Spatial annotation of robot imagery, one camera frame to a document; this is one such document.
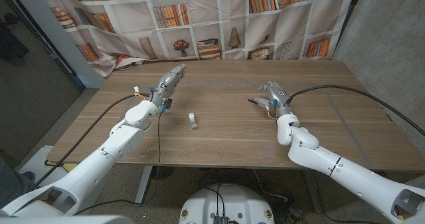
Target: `screw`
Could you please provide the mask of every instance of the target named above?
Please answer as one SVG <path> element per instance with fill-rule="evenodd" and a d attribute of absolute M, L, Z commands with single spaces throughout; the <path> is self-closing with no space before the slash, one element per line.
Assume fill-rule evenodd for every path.
<path fill-rule="evenodd" d="M 264 210 L 264 215 L 267 217 L 267 219 L 272 218 L 272 211 L 270 211 L 269 209 Z"/>
<path fill-rule="evenodd" d="M 183 219 L 186 219 L 186 217 L 188 217 L 188 216 L 189 216 L 189 211 L 187 209 L 184 209 L 184 210 L 181 211 L 181 217 Z"/>

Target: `flower pot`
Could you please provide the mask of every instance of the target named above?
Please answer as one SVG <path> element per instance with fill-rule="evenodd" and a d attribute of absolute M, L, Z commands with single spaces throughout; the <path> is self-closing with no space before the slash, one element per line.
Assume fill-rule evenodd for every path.
<path fill-rule="evenodd" d="M 186 51 L 183 49 L 183 50 L 181 50 L 181 56 L 182 57 L 186 57 L 187 56 L 187 53 L 186 53 Z"/>

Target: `printed curtain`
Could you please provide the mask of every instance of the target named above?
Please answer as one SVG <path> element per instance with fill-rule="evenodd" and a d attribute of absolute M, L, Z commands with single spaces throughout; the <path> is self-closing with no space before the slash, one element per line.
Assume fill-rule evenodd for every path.
<path fill-rule="evenodd" d="M 330 59 L 351 0 L 45 0 L 103 77 L 143 60 Z"/>

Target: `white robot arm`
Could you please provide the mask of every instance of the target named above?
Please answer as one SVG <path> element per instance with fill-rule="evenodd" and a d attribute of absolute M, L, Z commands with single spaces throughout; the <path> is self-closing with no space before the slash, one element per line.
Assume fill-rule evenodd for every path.
<path fill-rule="evenodd" d="M 116 124 L 110 137 L 86 159 L 79 163 L 62 179 L 26 193 L 2 208 L 3 214 L 14 217 L 54 217 L 75 214 L 92 192 L 97 183 L 111 167 L 124 155 L 136 149 L 151 127 L 150 118 L 164 112 L 171 105 L 168 98 L 185 75 L 185 65 L 175 67 L 159 81 L 151 102 L 144 100 L 128 110 L 126 117 Z M 55 195 L 52 205 L 40 201 L 41 198 Z"/>
<path fill-rule="evenodd" d="M 319 140 L 305 128 L 290 107 L 284 106 L 288 95 L 275 82 L 260 89 L 267 90 L 271 100 L 255 98 L 261 106 L 276 109 L 278 142 L 291 145 L 288 157 L 301 166 L 320 171 L 379 210 L 392 223 L 425 219 L 425 189 L 397 183 L 343 158 L 319 145 Z"/>

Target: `table surface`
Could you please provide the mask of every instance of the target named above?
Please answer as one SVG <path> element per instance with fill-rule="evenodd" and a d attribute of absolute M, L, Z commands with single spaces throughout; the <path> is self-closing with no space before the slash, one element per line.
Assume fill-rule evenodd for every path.
<path fill-rule="evenodd" d="M 163 74 L 181 62 L 161 62 L 115 71 L 48 155 L 58 161 L 91 123 L 113 102 L 156 87 Z M 265 109 L 248 98 L 267 98 L 258 90 L 273 80 L 293 94 L 301 89 L 338 84 L 366 91 L 340 61 L 196 60 L 185 62 L 173 106 L 161 117 L 162 166 L 220 168 L 301 168 L 288 158 L 289 147 L 277 142 L 277 127 Z M 113 107 L 66 159 L 81 162 L 108 138 L 126 110 L 142 101 L 133 97 Z M 292 111 L 320 144 L 374 170 L 425 170 L 425 159 L 380 106 L 346 90 L 320 89 L 300 94 Z M 192 130 L 188 113 L 198 125 Z M 118 163 L 158 164 L 158 116 L 143 143 Z"/>

